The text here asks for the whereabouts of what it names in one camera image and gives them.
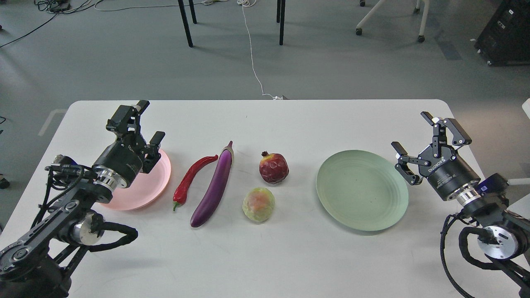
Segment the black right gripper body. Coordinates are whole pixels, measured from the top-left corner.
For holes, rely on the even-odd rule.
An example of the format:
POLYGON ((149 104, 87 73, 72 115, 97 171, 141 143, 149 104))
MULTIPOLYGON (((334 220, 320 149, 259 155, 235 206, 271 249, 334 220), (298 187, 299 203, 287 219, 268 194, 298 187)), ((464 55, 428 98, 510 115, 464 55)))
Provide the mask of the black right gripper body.
POLYGON ((420 165, 419 173, 425 177, 433 190, 443 201, 451 200, 450 196, 464 185, 477 185, 480 177, 454 149, 441 149, 441 154, 434 156, 433 149, 425 149, 419 154, 430 165, 420 165))

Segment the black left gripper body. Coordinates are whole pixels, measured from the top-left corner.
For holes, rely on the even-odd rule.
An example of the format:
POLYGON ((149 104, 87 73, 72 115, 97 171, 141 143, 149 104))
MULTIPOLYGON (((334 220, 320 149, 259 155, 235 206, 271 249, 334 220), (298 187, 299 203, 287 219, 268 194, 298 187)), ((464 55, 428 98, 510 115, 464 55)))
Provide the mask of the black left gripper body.
POLYGON ((151 172, 144 154, 137 154, 130 145, 118 142, 104 150, 92 169, 97 174, 95 183, 108 189, 129 188, 139 173, 151 172))

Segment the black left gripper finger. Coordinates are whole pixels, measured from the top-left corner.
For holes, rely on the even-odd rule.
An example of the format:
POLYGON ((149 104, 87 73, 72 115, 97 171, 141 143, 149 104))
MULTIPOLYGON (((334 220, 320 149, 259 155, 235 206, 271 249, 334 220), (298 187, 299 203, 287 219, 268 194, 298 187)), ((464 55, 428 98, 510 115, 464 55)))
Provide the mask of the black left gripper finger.
POLYGON ((113 116, 107 120, 106 130, 116 135, 116 141, 123 141, 126 145, 137 147, 146 145, 146 142, 140 132, 140 116, 149 106, 150 102, 140 100, 138 103, 118 107, 113 116))
POLYGON ((149 144, 142 149, 142 173, 149 174, 157 162, 161 158, 159 153, 160 143, 165 137, 166 133, 163 131, 155 132, 149 144))

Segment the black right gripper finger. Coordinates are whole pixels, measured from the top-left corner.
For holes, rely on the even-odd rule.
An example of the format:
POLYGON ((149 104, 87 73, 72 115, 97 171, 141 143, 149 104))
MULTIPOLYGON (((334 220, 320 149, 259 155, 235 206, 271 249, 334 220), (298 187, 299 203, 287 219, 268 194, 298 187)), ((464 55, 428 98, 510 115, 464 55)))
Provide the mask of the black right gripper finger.
POLYGON ((418 166, 431 166, 429 160, 423 160, 419 157, 409 156, 407 151, 399 142, 392 142, 391 146, 395 149, 397 155, 397 164, 395 164, 396 170, 403 176, 405 181, 410 185, 419 185, 422 182, 423 177, 421 175, 413 173, 408 164, 415 164, 418 166))
POLYGON ((432 126, 432 142, 430 149, 432 157, 441 158, 456 155, 458 149, 472 143, 469 134, 454 118, 436 118, 427 111, 422 111, 421 116, 432 126))

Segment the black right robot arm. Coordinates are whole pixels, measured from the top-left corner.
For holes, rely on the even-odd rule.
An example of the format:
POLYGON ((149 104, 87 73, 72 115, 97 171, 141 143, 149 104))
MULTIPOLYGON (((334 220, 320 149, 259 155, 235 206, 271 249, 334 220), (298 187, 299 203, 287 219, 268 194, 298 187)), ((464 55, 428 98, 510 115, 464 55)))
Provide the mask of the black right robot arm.
POLYGON ((529 250, 529 220, 508 209, 506 189, 516 180, 493 174, 481 180, 458 149, 472 143, 456 119, 436 118, 423 111, 422 117, 432 126, 432 142, 416 157, 399 142, 396 170, 410 185, 426 178, 443 201, 456 200, 462 210, 446 217, 441 230, 440 255, 444 272, 453 287, 465 298, 466 292, 453 279, 445 260, 445 243, 449 229, 456 221, 465 224, 458 236, 464 260, 483 270, 500 270, 519 286, 519 296, 529 296, 529 271, 513 259, 529 250))

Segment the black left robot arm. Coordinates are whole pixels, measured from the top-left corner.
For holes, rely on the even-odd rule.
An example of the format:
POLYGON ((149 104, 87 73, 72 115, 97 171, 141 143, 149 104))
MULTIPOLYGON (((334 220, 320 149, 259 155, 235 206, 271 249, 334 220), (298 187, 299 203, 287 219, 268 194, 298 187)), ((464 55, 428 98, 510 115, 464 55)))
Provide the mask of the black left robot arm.
POLYGON ((2 298, 65 298, 71 275, 87 252, 111 250, 138 238, 136 229, 106 222, 92 206, 111 202, 117 188, 129 188, 161 158, 165 132, 155 132, 149 143, 140 132, 140 117, 148 106, 145 100, 119 106, 106 124, 116 140, 93 166, 64 155, 47 166, 45 198, 30 230, 1 250, 2 298))

